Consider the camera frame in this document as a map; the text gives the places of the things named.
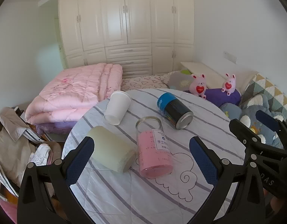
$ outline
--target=screw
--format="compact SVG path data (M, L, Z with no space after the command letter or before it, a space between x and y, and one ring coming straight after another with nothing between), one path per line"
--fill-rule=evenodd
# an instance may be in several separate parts
M256 160L256 155L255 155L255 154L251 154L251 158L252 158L253 160Z
M250 163L250 166L256 167L256 163L252 161L252 162Z
M54 161L54 164L55 165L61 165L62 164L62 159L56 159L55 161Z
M230 161L228 159L224 158L224 159L222 159L222 163L224 165L229 165Z
M34 166L34 163L33 163L33 162L30 162L30 163L27 165L28 168L32 168L33 166Z

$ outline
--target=white paper cup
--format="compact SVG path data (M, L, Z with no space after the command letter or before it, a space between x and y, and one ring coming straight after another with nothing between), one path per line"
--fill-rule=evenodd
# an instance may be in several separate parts
M123 91L115 91L110 96L104 119L111 125L119 125L131 104L131 97Z

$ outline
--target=cylindrical green object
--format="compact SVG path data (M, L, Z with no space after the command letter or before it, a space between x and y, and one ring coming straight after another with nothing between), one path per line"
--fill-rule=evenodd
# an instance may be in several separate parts
M105 167L116 172L126 172L134 162L134 149L103 126L92 128L87 136L95 142L92 158Z

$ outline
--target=round table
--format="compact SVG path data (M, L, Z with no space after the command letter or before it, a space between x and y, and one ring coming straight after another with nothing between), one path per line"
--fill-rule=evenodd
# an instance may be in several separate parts
M176 130L162 117L157 99L165 92L173 93L194 113L187 128ZM162 121L173 155L173 172L156 179L145 179L138 172L138 159L126 173L114 172L90 159L71 190L97 224L186 224L213 188L195 163L189 151L189 140L199 136L220 158L227 158L233 164L243 163L244 146L229 131L230 120L224 113L200 97L170 89L131 90L127 93L133 101L121 124L113 126L103 118L109 99L98 103L72 129L62 158L98 125L137 149L136 122L142 117L156 116ZM235 187L233 184L217 218L227 210Z

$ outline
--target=electrical outlet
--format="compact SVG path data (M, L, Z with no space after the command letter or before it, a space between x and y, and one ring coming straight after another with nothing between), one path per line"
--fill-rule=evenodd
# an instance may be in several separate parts
M224 58L226 58L227 60L231 61L232 63L237 64L237 58L234 55L224 51L223 52L223 56L224 56Z

